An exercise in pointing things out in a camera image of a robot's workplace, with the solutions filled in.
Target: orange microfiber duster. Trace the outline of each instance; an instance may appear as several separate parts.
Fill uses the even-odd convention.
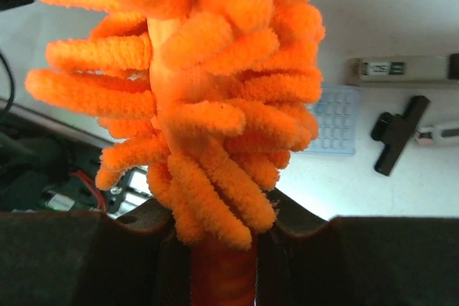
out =
[[[304,103],[321,94],[319,11],[308,0],[42,1],[108,15],[89,39],[50,43],[59,72],[31,71],[28,91],[126,139],[103,151],[99,188],[148,166],[192,245],[193,305],[253,305],[256,234],[275,220],[263,191],[317,136]]]

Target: red wire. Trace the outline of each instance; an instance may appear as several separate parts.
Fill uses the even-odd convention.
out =
[[[92,195],[98,200],[98,207],[97,209],[100,209],[100,206],[103,206],[103,211],[107,211],[107,202],[102,196],[102,193],[100,192],[99,189],[95,187],[95,182],[94,180],[91,179],[86,173],[84,173],[81,170],[78,170],[77,172],[71,173],[71,176],[78,177],[83,184],[85,184],[86,188],[91,192]]]

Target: table surface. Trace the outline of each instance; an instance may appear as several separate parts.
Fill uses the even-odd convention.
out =
[[[350,57],[446,55],[459,52],[459,0],[313,0],[327,37],[319,65],[328,83],[339,84]],[[82,9],[36,3],[0,14],[0,48],[16,76],[16,103],[109,138],[92,118],[34,101],[24,90],[27,72],[46,67],[46,44],[84,38],[104,17]],[[0,97],[7,98],[0,72]],[[421,124],[459,119],[459,91],[364,89],[352,158],[295,154],[278,188],[313,213],[335,215],[459,216],[459,146],[420,147],[411,142],[390,177],[374,172],[382,150],[369,132],[384,111],[401,113],[413,95],[432,101]]]

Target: black wire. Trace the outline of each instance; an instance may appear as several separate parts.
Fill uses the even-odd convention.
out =
[[[0,60],[9,78],[9,98],[8,98],[8,101],[6,102],[6,107],[3,110],[1,110],[1,113],[0,113],[0,122],[1,122],[5,118],[6,114],[10,111],[11,107],[14,104],[14,98],[16,97],[16,83],[14,82],[13,72],[11,71],[11,68],[9,67],[8,62],[1,51],[0,51]]]

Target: black clip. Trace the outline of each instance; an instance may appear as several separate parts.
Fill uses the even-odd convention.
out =
[[[372,138],[385,144],[374,170],[385,176],[390,175],[408,140],[416,131],[424,111],[429,106],[424,96],[411,97],[403,115],[382,113],[372,131]]]

